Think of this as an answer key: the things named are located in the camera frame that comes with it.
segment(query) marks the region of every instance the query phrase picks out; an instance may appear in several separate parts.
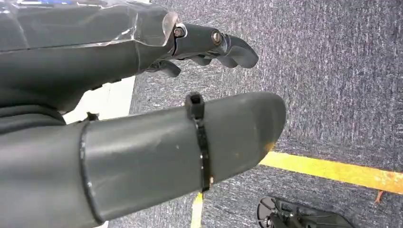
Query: prosthetic hand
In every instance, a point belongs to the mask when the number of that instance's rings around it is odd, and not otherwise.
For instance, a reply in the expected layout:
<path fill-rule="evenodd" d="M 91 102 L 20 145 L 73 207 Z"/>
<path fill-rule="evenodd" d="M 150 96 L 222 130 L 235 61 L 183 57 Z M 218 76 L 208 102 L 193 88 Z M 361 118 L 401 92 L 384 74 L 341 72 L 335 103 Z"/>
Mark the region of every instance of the prosthetic hand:
<path fill-rule="evenodd" d="M 138 2 L 0 2 L 0 227 L 90 228 L 254 167 L 279 138 L 270 93 L 66 125 L 83 93 L 169 60 L 253 67 L 240 38 Z"/>

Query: screw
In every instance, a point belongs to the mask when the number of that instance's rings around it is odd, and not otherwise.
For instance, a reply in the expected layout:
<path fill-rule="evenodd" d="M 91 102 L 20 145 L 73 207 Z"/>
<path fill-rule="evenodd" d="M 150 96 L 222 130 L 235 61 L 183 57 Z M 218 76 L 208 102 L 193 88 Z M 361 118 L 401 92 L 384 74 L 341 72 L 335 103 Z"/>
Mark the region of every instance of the screw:
<path fill-rule="evenodd" d="M 214 45 L 218 46 L 218 45 L 221 44 L 222 36 L 221 36 L 221 33 L 219 31 L 214 31 L 211 34 L 211 38 L 213 40 Z"/>
<path fill-rule="evenodd" d="M 185 35 L 185 31 L 181 27 L 177 27 L 173 30 L 173 36 L 175 37 L 183 37 Z"/>

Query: clear plastic film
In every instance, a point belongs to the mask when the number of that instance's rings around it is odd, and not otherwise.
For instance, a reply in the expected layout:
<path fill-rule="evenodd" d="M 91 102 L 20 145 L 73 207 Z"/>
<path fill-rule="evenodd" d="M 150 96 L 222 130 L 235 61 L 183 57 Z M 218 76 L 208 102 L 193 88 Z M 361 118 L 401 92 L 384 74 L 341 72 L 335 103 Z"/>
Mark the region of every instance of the clear plastic film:
<path fill-rule="evenodd" d="M 140 0 L 0 0 L 0 52 L 107 46 L 164 46 L 178 15 Z"/>

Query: yellow line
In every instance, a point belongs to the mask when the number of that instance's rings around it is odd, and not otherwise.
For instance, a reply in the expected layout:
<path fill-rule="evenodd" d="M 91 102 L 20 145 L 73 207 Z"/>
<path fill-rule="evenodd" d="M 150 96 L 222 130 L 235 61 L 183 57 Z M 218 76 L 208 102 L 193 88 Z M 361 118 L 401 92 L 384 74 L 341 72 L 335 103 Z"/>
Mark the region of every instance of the yellow line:
<path fill-rule="evenodd" d="M 403 173 L 273 151 L 259 164 L 403 194 Z"/>
<path fill-rule="evenodd" d="M 192 205 L 192 221 L 191 228 L 202 227 L 202 211 L 203 211 L 203 193 L 198 193 Z"/>

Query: orange mark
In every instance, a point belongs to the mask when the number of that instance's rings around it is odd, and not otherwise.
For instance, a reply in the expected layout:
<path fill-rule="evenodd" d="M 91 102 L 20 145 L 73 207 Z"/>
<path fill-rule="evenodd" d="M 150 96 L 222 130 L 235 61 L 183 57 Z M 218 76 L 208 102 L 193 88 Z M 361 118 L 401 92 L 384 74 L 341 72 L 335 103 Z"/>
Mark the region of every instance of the orange mark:
<path fill-rule="evenodd" d="M 403 194 L 403 173 L 270 151 L 260 162 L 279 169 Z"/>
<path fill-rule="evenodd" d="M 378 191 L 378 196 L 375 199 L 375 203 L 380 203 L 381 202 L 381 197 L 384 191 L 379 190 Z"/>

